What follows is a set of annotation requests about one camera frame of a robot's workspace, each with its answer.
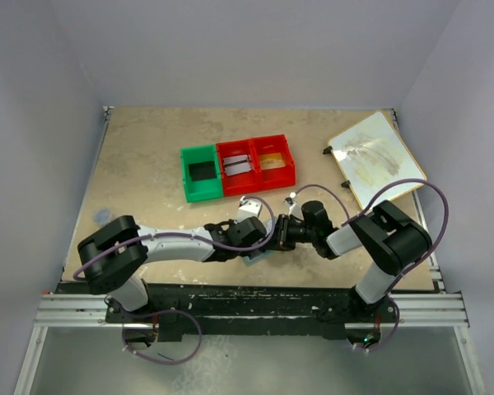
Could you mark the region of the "green card holder wallet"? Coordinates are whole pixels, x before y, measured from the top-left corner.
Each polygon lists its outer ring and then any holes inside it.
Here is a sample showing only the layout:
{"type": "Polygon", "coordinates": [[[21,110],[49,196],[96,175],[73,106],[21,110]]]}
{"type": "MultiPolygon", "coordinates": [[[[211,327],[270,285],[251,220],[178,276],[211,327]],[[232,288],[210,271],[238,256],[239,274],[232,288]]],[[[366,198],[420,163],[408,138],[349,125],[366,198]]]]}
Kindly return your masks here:
{"type": "MultiPolygon", "coordinates": [[[[263,224],[264,224],[267,235],[269,235],[270,230],[272,229],[272,221],[267,220],[263,224]]],[[[245,266],[250,267],[250,266],[254,265],[255,263],[260,262],[263,259],[267,258],[271,253],[272,253],[272,251],[269,251],[269,250],[252,251],[249,253],[249,255],[242,257],[242,261],[243,261],[245,266]]]]}

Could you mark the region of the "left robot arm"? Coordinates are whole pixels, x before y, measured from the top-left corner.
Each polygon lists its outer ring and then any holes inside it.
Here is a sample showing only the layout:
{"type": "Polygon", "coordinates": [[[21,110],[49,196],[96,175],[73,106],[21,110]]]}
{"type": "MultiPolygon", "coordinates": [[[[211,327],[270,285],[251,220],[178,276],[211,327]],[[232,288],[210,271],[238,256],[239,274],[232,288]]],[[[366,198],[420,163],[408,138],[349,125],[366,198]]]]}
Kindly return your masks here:
{"type": "Polygon", "coordinates": [[[174,260],[227,262],[262,249],[274,231],[274,219],[263,223],[256,216],[178,231],[140,226],[132,216],[120,216],[78,244],[82,266],[73,278],[84,280],[91,294],[111,295],[133,312],[149,304],[147,287],[137,278],[141,266],[174,260]]]}

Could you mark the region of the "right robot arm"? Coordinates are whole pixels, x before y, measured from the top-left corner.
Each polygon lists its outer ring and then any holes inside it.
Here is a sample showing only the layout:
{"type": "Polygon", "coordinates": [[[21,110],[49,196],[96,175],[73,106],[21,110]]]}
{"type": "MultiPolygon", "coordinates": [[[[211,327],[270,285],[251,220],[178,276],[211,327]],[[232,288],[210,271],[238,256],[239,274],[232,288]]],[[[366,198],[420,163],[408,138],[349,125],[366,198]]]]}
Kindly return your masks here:
{"type": "Polygon", "coordinates": [[[267,249],[291,251],[298,244],[311,244],[329,260],[360,247],[372,259],[366,274],[350,289],[348,308],[366,311],[381,302],[396,278],[432,246],[430,235],[392,202],[383,201],[372,212],[357,216],[338,228],[320,201],[301,205],[301,216],[281,214],[267,249]]]}

